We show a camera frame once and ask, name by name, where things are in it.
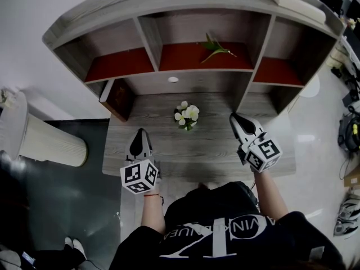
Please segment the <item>white flowers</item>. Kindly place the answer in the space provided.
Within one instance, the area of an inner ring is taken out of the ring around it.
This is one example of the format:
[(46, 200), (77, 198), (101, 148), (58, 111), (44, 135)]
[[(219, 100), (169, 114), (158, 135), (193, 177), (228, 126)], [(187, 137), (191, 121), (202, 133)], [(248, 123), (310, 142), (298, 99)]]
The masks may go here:
[(174, 121), (178, 124), (179, 129), (190, 131), (197, 124), (200, 110), (197, 106), (182, 101), (174, 109)]

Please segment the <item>cream oblong cushion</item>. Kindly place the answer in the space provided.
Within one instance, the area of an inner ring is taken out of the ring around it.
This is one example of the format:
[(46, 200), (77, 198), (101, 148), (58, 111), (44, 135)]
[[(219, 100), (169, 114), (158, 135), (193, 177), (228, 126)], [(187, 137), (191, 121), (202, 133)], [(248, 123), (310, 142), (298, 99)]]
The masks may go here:
[(317, 23), (325, 24), (324, 11), (302, 0), (273, 0), (278, 6), (303, 15)]

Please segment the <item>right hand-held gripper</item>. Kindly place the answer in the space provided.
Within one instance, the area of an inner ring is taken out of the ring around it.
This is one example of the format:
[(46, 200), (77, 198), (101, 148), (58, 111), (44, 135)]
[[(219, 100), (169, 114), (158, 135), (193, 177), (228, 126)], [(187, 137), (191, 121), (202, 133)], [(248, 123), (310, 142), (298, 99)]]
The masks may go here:
[(243, 165), (249, 164), (258, 173), (276, 165), (283, 152), (277, 140), (263, 132), (260, 122), (236, 112), (230, 115), (229, 122), (235, 138), (241, 143), (237, 153)]

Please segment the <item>grey and black sneaker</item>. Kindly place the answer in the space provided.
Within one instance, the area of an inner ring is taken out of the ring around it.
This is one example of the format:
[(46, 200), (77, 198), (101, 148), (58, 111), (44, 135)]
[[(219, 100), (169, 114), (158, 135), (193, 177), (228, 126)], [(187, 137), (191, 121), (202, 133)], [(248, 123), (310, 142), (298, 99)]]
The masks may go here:
[(348, 239), (352, 237), (359, 229), (358, 219), (348, 220), (337, 217), (333, 236)]
[(345, 221), (355, 221), (360, 217), (360, 196), (349, 194), (340, 205), (339, 218)]

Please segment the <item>person's left forearm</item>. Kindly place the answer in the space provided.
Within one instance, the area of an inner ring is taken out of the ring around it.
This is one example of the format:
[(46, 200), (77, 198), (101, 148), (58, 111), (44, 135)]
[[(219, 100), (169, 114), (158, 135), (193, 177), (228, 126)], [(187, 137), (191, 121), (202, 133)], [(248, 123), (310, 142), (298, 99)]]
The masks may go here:
[(163, 199), (157, 187), (143, 196), (141, 226), (149, 227), (162, 235), (165, 234)]

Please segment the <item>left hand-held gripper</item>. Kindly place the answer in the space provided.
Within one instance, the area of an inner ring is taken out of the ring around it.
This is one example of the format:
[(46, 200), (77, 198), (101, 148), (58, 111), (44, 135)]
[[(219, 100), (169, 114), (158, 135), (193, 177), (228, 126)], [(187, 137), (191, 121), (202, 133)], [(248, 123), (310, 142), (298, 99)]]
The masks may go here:
[(135, 195), (152, 191), (161, 178), (160, 167), (152, 157), (149, 134), (143, 128), (138, 129), (126, 145), (120, 177), (122, 186)]

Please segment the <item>person's black printed t-shirt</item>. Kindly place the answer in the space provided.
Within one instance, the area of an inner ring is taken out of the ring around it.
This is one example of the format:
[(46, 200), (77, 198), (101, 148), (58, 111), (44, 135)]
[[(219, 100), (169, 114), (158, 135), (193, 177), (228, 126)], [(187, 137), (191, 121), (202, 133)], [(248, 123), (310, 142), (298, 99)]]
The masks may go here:
[(197, 188), (167, 209), (165, 230), (136, 228), (109, 270), (346, 270), (333, 243), (305, 215), (262, 214), (242, 182)]

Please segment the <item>grey wooden desk with shelves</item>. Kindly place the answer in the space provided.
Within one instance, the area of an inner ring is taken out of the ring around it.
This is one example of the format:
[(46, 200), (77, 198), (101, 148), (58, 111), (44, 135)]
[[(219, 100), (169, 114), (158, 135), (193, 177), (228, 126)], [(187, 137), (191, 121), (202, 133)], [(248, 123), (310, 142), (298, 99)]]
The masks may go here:
[[(296, 172), (288, 106), (324, 65), (344, 25), (319, 0), (325, 24), (273, 0), (86, 0), (63, 13), (43, 42), (100, 99), (108, 80), (124, 79), (136, 95), (129, 119), (111, 114), (102, 171), (117, 176), (131, 136), (145, 129), (165, 176), (248, 177), (237, 154), (230, 115), (248, 115), (276, 138), (276, 176)], [(206, 35), (227, 53), (204, 49)], [(190, 131), (174, 109), (200, 110)]]

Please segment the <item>tall white fluted pedestal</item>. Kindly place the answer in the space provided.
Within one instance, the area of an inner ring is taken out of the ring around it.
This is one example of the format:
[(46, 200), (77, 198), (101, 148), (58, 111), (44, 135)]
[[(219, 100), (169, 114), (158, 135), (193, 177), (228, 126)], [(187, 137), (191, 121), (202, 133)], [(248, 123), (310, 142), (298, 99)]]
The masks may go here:
[(0, 89), (0, 151), (11, 160), (24, 156), (72, 167), (88, 157), (85, 141), (59, 130), (29, 113), (26, 96)]

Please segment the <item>black and yellow vacuum cleaner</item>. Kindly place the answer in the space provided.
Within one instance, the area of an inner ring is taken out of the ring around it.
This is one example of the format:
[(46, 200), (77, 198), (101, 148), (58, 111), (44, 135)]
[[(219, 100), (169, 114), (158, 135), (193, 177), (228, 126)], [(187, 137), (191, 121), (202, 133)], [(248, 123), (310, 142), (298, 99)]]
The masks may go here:
[(360, 151), (360, 116), (350, 113), (339, 121), (338, 146), (348, 153)]

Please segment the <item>brown hardcover book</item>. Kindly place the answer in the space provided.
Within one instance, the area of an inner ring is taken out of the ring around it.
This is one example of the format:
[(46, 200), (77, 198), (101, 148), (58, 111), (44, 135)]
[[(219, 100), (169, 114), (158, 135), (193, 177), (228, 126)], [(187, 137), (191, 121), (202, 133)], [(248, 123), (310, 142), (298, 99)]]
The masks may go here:
[(99, 102), (120, 121), (129, 119), (136, 95), (124, 79), (108, 80)]

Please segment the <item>person's right forearm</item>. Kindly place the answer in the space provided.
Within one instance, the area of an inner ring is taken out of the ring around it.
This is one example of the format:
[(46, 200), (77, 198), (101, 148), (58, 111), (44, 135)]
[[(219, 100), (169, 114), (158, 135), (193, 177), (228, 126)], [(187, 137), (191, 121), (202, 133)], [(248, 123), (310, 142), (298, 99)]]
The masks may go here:
[(288, 208), (269, 170), (253, 170), (253, 173), (260, 211), (276, 221), (286, 216), (289, 213)]

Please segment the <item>cardboard box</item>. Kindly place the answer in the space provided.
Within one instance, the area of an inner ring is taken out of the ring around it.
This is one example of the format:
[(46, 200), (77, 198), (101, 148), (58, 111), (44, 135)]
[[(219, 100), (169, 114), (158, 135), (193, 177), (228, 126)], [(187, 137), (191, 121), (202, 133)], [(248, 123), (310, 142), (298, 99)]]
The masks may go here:
[(360, 164), (344, 177), (344, 187), (360, 186)]

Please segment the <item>green leaf sprig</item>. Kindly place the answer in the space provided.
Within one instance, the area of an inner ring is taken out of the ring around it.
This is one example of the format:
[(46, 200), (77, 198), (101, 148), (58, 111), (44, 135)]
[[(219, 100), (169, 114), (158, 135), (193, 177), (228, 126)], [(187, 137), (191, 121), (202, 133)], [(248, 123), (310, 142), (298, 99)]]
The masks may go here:
[(234, 53), (232, 53), (229, 49), (222, 47), (221, 44), (215, 38), (212, 39), (208, 33), (205, 33), (205, 35), (206, 35), (206, 42), (201, 42), (200, 44), (204, 49), (211, 51), (211, 54), (207, 58), (202, 60), (201, 62), (202, 64), (208, 61), (208, 59), (210, 59), (214, 55), (220, 53), (227, 53), (237, 58), (237, 56)]

